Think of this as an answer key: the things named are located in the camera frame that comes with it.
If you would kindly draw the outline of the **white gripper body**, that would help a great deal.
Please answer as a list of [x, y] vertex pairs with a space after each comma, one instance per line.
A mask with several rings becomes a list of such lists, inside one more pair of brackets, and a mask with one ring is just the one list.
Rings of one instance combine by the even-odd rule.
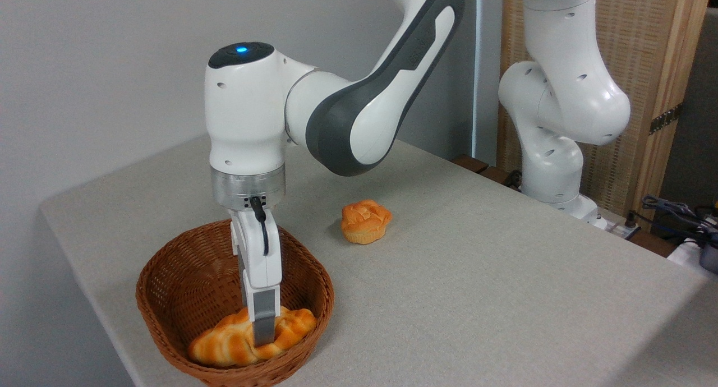
[[279, 229], [271, 210], [260, 223], [254, 211], [229, 210], [232, 249], [241, 254], [248, 283], [254, 290], [276, 287], [282, 280]]

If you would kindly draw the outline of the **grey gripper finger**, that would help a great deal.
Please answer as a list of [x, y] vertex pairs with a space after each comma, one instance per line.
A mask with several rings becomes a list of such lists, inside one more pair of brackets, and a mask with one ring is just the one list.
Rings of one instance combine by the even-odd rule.
[[248, 311], [251, 311], [252, 303], [251, 298], [253, 297], [252, 289], [248, 283], [247, 276], [246, 276], [246, 269], [243, 261], [243, 257], [241, 254], [237, 254], [238, 259], [238, 267], [239, 267], [239, 279], [241, 283], [241, 292], [242, 292], [242, 305], [248, 309]]
[[254, 309], [254, 346], [274, 343], [276, 318], [280, 313], [279, 286], [254, 292], [251, 302]]

